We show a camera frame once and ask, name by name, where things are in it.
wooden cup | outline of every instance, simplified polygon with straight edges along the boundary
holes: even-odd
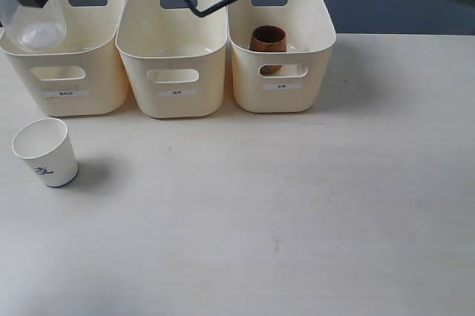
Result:
[[[287,51],[285,31],[273,25],[257,27],[252,32],[249,49],[260,53],[285,53]],[[282,65],[267,65],[261,68],[261,73],[271,75],[281,68]]]

white table surface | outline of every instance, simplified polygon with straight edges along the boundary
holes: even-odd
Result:
[[[80,174],[10,150],[43,114],[0,55],[0,315],[473,315],[475,38],[341,35],[318,100],[66,119]]]

cream plastic bin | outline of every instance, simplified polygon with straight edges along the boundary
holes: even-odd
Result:
[[[107,0],[105,6],[96,7],[59,2],[67,34],[58,47],[28,53],[2,36],[0,48],[46,114],[81,116],[115,110],[128,91],[127,76],[114,45],[125,0]]]
[[[336,35],[323,0],[287,0],[256,7],[240,0],[228,7],[232,72],[239,106],[255,113],[305,111],[315,103]],[[274,25],[286,32],[286,53],[249,50],[252,31]],[[283,65],[269,76],[261,67]]]
[[[218,1],[197,0],[197,6]],[[116,44],[142,112],[175,118],[220,107],[226,41],[225,10],[200,19],[164,0],[127,0]]]

white paper cup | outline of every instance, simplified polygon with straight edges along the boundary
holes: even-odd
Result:
[[[15,155],[28,164],[42,182],[59,188],[73,181],[78,172],[66,123],[45,118],[30,123],[12,141]]]

bin label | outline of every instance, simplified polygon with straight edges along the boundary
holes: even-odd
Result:
[[[157,95],[160,97],[170,97],[170,96],[196,95],[197,93],[198,93],[197,88],[189,88],[188,90],[158,91]]]
[[[263,90],[300,90],[302,84],[267,84],[263,85]]]
[[[89,96],[87,90],[64,90],[64,91],[43,91],[43,97],[49,99],[51,97],[81,97]]]

